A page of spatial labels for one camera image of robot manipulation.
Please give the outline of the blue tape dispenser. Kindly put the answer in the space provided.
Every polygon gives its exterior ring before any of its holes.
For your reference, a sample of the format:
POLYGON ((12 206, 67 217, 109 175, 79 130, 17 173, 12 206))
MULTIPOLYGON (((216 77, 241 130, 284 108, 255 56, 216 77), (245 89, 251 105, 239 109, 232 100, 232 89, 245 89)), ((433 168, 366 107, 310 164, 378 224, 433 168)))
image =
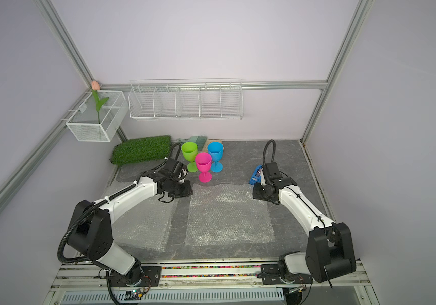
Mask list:
POLYGON ((250 178, 249 183, 251 185, 255 185, 257 183, 261 184, 262 183, 262 170, 263 167, 262 165, 258 165, 253 173, 253 175, 250 178))

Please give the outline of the pink plastic wine glass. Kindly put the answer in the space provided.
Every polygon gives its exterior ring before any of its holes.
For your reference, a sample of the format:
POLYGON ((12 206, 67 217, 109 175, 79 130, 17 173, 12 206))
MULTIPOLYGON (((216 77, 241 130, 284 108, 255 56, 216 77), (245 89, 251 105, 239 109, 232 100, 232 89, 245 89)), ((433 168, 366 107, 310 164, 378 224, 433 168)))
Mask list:
POLYGON ((210 173, 212 166, 212 157, 207 152, 200 152, 195 157, 196 168, 200 172, 198 179, 202 183, 208 183, 212 179, 210 173))

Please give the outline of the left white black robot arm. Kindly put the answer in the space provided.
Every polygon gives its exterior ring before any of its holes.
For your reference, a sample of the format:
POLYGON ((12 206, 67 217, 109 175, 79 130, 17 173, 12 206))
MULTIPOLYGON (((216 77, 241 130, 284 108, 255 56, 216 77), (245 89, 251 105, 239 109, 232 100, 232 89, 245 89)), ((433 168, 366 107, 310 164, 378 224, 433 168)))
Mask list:
POLYGON ((137 285, 144 277, 141 262, 114 240, 112 225, 138 204, 160 195, 171 200, 192 196, 192 184, 185 177, 145 171, 126 188, 96 202, 83 200, 74 208, 67 231, 57 249, 63 264, 90 261, 119 274, 125 285, 137 285))

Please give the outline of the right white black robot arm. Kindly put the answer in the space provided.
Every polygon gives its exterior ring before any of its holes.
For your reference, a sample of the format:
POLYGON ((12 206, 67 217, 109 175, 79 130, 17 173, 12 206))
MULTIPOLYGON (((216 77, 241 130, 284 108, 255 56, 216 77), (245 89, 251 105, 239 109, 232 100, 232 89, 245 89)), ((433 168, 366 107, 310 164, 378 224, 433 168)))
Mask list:
POLYGON ((296 184, 256 183, 253 198, 284 206, 308 236, 305 252, 284 254, 278 261, 282 278, 309 275, 318 283, 356 272, 351 230, 320 212, 296 184))

